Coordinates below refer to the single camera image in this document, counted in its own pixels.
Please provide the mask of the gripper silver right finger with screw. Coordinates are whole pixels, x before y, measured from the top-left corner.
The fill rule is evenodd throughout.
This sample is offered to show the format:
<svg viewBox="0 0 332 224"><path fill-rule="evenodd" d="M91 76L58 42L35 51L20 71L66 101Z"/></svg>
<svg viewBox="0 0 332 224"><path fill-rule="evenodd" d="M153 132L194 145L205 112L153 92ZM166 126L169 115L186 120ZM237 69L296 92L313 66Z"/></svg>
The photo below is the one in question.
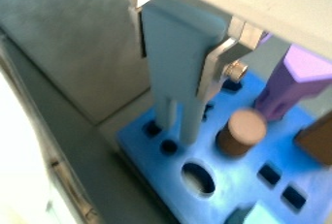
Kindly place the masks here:
<svg viewBox="0 0 332 224"><path fill-rule="evenodd" d="M195 93L201 101L214 97L225 80L240 82L244 78L248 66L240 58L257 48L264 35L265 30L248 21L236 16L230 19L226 35L205 58Z"/></svg>

